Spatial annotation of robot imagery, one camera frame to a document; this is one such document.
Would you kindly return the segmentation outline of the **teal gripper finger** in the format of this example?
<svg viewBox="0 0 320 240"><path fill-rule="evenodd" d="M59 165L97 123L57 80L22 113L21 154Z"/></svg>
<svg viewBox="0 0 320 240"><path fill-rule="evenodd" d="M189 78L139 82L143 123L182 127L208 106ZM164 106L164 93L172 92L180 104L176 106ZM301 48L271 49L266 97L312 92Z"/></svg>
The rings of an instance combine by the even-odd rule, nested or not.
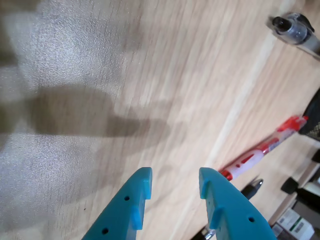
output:
<svg viewBox="0 0 320 240"><path fill-rule="evenodd" d="M152 195L152 168L139 168L119 189L83 236L84 240L135 240Z"/></svg>
<svg viewBox="0 0 320 240"><path fill-rule="evenodd" d="M209 228L218 240L276 239L261 213L215 169L199 169L199 193L206 203Z"/></svg>

